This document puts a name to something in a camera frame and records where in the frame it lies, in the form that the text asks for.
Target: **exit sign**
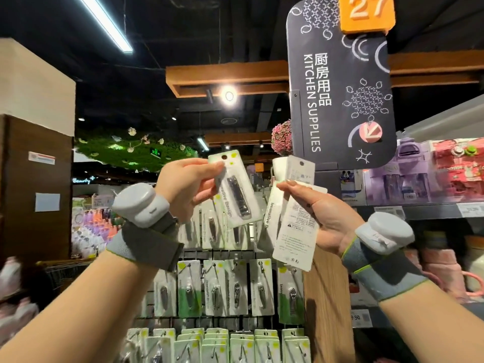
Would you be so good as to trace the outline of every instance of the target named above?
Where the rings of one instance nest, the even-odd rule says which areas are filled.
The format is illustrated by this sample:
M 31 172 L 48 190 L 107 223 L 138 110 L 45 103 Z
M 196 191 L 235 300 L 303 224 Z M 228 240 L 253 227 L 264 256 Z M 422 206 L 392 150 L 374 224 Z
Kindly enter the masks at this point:
M 149 148 L 149 153 L 158 159 L 161 159 L 161 153 L 158 149 L 155 149 L 154 147 Z

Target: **green hanging plants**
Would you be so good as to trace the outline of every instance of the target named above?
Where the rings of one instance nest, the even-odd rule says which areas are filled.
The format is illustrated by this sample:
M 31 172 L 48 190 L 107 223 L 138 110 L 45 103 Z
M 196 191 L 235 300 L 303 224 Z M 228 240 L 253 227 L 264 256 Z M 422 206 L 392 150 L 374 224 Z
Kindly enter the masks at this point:
M 158 172 L 174 160 L 197 157 L 197 152 L 191 147 L 156 137 L 155 134 L 138 133 L 132 127 L 109 133 L 78 133 L 76 150 L 105 164 L 150 172 Z

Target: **white wrist sensor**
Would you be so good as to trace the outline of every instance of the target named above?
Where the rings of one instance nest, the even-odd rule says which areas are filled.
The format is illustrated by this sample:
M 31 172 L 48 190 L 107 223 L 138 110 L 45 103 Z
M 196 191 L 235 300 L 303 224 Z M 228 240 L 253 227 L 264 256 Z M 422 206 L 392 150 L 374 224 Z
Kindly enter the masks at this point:
M 396 215 L 377 211 L 360 225 L 355 234 L 368 248 L 380 255 L 389 255 L 415 241 L 413 230 Z
M 148 183 L 136 183 L 116 196 L 112 209 L 136 226 L 149 228 L 169 211 L 169 207 Z

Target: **pink handle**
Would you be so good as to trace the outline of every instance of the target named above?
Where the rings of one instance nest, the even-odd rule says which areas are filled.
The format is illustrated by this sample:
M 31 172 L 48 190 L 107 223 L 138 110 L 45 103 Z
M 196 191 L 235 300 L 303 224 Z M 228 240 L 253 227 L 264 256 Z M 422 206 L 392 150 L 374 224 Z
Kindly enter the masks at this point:
M 466 276 L 470 276 L 471 278 L 474 278 L 477 280 L 479 285 L 481 286 L 481 290 L 478 292 L 466 292 L 469 297 L 482 297 L 484 296 L 484 280 L 479 275 L 469 273 L 468 271 L 463 271 L 462 274 Z
M 444 283 L 443 281 L 436 275 L 436 274 L 432 274 L 428 271 L 421 271 L 422 274 L 424 276 L 426 276 L 427 278 L 429 278 L 430 281 L 432 281 L 434 284 L 437 285 L 437 287 L 439 287 L 440 289 L 442 289 L 443 291 L 445 291 L 445 288 L 444 288 Z

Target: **number 27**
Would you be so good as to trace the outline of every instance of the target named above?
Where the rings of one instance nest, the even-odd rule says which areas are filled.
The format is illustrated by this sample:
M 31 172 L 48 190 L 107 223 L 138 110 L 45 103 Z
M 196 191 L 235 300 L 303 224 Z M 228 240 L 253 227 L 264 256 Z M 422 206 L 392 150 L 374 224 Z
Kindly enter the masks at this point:
M 349 0 L 349 4 L 353 5 L 357 0 Z M 380 16 L 381 11 L 383 9 L 383 2 L 385 0 L 378 0 L 377 8 L 375 9 L 375 13 L 373 14 L 374 16 Z M 367 4 L 367 0 L 360 0 L 360 3 L 356 6 L 354 6 L 353 10 L 351 10 L 351 13 L 349 15 L 350 18 L 352 19 L 359 19 L 359 18 L 366 18 L 368 17 L 368 11 L 361 11 L 362 9 L 365 8 Z

